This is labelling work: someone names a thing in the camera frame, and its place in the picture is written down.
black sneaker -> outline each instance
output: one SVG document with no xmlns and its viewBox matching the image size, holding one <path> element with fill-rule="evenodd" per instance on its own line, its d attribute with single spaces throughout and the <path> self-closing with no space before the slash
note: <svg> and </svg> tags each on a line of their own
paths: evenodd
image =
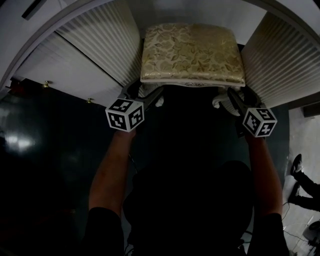
<svg viewBox="0 0 320 256">
<path fill-rule="evenodd" d="M 302 166 L 302 155 L 298 154 L 292 164 L 290 174 L 294 177 L 297 172 L 304 172 Z"/>
<path fill-rule="evenodd" d="M 288 203 L 293 203 L 295 201 L 295 197 L 299 196 L 299 188 L 300 188 L 300 184 L 296 182 L 289 196 Z"/>
</svg>

white cube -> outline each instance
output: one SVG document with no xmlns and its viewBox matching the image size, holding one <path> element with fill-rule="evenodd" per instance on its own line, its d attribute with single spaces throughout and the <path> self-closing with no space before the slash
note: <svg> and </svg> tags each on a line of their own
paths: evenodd
<svg viewBox="0 0 320 256">
<path fill-rule="evenodd" d="M 270 136 L 277 119 L 269 108 L 248 108 L 243 119 L 243 126 L 254 137 Z"/>
<path fill-rule="evenodd" d="M 140 101 L 118 98 L 105 109 L 110 127 L 130 132 L 145 120 L 144 104 Z"/>
</svg>

floral pattern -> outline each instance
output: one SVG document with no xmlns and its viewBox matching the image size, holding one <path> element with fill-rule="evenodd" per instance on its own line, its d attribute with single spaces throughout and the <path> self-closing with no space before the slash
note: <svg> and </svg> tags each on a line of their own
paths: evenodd
<svg viewBox="0 0 320 256">
<path fill-rule="evenodd" d="M 244 67 L 232 31 L 220 26 L 184 23 L 148 28 L 141 81 L 161 80 L 166 83 L 179 80 L 184 86 L 244 86 Z"/>
</svg>

curved white edge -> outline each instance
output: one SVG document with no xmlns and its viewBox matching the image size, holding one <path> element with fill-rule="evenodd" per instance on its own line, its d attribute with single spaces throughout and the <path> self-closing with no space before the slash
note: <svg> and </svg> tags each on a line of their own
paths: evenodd
<svg viewBox="0 0 320 256">
<path fill-rule="evenodd" d="M 112 0 L 78 0 L 49 19 L 42 27 L 40 27 L 34 35 L 23 45 L 17 55 L 14 57 L 9 67 L 5 71 L 0 81 L 0 91 L 14 75 L 19 66 L 28 57 L 28 55 L 51 33 L 56 29 L 69 22 L 76 16 Z M 276 0 L 242 0 L 250 4 L 256 5 L 268 12 L 280 17 L 290 25 L 294 26 L 304 36 L 306 36 L 320 50 L 320 37 L 315 31 L 298 15 L 289 8 Z"/>
</svg>

white cabinet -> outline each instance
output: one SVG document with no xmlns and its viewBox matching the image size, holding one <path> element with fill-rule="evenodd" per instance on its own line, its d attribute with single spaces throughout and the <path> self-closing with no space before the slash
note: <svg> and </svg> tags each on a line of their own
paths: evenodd
<svg viewBox="0 0 320 256">
<path fill-rule="evenodd" d="M 15 73 L 61 92 L 108 106 L 122 87 L 57 33 L 48 36 Z"/>
</svg>

